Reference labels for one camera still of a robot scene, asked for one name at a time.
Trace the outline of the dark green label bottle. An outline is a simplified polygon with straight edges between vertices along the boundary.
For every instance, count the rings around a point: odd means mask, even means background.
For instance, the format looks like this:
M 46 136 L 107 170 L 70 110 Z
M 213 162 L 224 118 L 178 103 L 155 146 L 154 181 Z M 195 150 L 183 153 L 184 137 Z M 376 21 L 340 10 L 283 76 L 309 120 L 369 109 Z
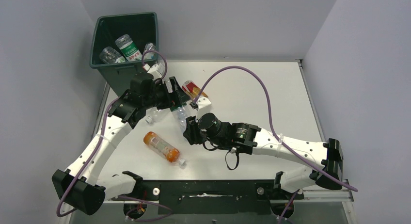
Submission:
M 186 119 L 191 116 L 190 110 L 191 107 L 189 107 L 187 104 L 171 107 L 171 114 L 175 118 L 182 132 L 186 130 Z

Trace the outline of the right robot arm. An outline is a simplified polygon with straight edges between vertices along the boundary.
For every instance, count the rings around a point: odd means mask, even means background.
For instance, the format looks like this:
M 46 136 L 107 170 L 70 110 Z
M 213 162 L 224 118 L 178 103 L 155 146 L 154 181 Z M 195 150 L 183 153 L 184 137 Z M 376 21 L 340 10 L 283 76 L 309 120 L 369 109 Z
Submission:
M 208 141 L 215 150 L 226 150 L 236 156 L 266 155 L 302 164 L 301 168 L 277 174 L 279 181 L 272 185 L 272 190 L 279 198 L 313 185 L 328 190 L 343 187 L 343 152 L 336 139 L 308 142 L 274 136 L 256 125 L 222 122 L 213 113 L 206 113 L 200 119 L 188 117 L 183 136 L 190 145 Z

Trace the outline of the green label green cap bottle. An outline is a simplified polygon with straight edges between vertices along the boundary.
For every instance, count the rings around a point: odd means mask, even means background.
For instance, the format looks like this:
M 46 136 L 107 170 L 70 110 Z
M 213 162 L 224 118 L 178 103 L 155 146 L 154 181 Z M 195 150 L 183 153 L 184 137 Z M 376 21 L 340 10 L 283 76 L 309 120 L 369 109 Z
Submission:
M 127 61 L 133 62 L 142 60 L 142 53 L 128 34 L 124 34 L 117 38 L 115 44 L 123 53 Z

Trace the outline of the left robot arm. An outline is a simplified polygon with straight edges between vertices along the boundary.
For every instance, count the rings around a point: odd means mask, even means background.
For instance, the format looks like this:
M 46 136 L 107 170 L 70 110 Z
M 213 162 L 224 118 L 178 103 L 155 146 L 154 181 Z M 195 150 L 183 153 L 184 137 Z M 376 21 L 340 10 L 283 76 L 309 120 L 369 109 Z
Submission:
M 64 171 L 56 170 L 52 182 L 59 198 L 56 214 L 64 217 L 76 210 L 96 213 L 104 201 L 137 190 L 142 177 L 124 171 L 110 178 L 99 175 L 119 143 L 146 116 L 146 111 L 185 104 L 190 97 L 175 77 L 162 80 L 147 72 L 137 73 L 129 89 L 106 108 L 101 129 L 80 156 Z

